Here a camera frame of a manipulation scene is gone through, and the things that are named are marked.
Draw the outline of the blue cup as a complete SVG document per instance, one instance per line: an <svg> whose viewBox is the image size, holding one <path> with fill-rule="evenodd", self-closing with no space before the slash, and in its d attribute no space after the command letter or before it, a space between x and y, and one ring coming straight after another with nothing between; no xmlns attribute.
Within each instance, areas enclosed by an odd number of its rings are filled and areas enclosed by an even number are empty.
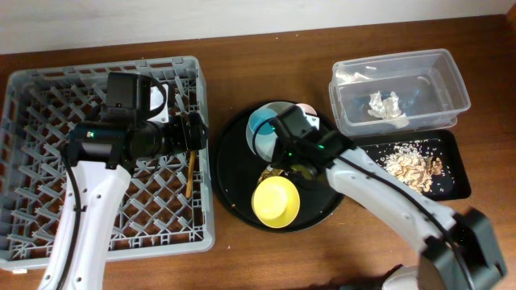
<svg viewBox="0 0 516 290"><path fill-rule="evenodd" d="M276 116L277 112L269 108L259 108L250 115L246 126L246 139L249 147L252 147L255 134L270 135L274 132L274 129L268 124L268 120Z"/></svg>

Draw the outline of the food scraps with rice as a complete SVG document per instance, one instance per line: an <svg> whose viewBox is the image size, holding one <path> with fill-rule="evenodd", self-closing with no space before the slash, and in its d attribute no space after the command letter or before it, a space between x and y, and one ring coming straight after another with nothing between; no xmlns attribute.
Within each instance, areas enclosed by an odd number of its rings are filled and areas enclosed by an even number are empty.
<svg viewBox="0 0 516 290"><path fill-rule="evenodd" d="M443 153L430 140L382 143L364 146L369 157L390 175L420 194L444 192L444 177L451 176Z"/></svg>

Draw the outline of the yellow bowl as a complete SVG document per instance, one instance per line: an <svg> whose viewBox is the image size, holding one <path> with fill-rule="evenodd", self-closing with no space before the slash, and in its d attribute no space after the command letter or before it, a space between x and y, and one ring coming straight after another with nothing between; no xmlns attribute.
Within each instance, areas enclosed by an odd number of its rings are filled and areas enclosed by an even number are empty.
<svg viewBox="0 0 516 290"><path fill-rule="evenodd" d="M281 229L295 220L301 199L292 181L283 176L271 176L258 184L252 194L251 205L262 224Z"/></svg>

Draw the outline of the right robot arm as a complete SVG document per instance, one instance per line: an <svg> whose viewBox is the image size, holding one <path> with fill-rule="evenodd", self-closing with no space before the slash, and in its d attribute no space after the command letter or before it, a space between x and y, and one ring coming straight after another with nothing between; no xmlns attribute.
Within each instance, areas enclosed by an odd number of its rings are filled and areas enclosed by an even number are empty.
<svg viewBox="0 0 516 290"><path fill-rule="evenodd" d="M277 140L276 168L307 179L324 177L404 238L418 253L418 265L397 266L356 289L491 289L507 275L491 221L471 208L460 214L416 193L376 164L351 139L323 134L298 106L268 120Z"/></svg>

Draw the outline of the white tissue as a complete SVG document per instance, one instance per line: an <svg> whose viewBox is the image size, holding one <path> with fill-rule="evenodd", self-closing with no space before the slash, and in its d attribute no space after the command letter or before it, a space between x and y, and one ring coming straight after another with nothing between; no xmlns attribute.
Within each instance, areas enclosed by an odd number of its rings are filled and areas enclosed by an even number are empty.
<svg viewBox="0 0 516 290"><path fill-rule="evenodd" d="M399 97L394 92L383 94L380 91L369 95L368 114L374 118L379 118L395 126L397 129L409 125L406 114L399 107Z"/></svg>

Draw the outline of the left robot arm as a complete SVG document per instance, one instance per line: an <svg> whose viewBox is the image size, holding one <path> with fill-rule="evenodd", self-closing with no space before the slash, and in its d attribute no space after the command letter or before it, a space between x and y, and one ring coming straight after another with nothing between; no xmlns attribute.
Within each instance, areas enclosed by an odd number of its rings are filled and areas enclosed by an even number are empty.
<svg viewBox="0 0 516 290"><path fill-rule="evenodd" d="M206 147L202 114L171 117L172 105L153 77L108 75L106 100L60 151L66 194L41 289L101 288L114 220L137 163Z"/></svg>

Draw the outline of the gold snack wrapper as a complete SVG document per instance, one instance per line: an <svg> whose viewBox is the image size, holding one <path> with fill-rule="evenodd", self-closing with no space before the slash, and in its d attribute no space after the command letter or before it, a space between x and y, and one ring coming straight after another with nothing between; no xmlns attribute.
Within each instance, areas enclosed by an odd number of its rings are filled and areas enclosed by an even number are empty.
<svg viewBox="0 0 516 290"><path fill-rule="evenodd" d="M264 171L260 174L260 177L258 178L257 184L262 183L264 180L274 177L274 176L283 176L284 170L278 169L278 168L272 168L270 166L266 167Z"/></svg>

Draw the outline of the pink cup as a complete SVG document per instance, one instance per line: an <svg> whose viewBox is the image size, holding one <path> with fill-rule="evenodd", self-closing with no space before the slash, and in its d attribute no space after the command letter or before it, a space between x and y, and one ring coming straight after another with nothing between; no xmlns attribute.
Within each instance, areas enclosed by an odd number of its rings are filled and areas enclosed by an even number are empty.
<svg viewBox="0 0 516 290"><path fill-rule="evenodd" d="M302 113L306 116L306 118L318 117L316 110L312 106L306 103L298 103L296 106L302 110Z"/></svg>

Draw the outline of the wooden chopstick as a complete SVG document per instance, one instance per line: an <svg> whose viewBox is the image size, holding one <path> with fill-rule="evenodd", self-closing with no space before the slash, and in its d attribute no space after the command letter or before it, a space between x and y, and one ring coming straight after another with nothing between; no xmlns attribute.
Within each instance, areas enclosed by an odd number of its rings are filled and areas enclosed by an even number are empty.
<svg viewBox="0 0 516 290"><path fill-rule="evenodd" d="M188 166L188 180L186 184L185 197L190 199L193 193L193 184L194 184L194 167L196 160L197 152L191 151L189 153L189 166Z"/></svg>

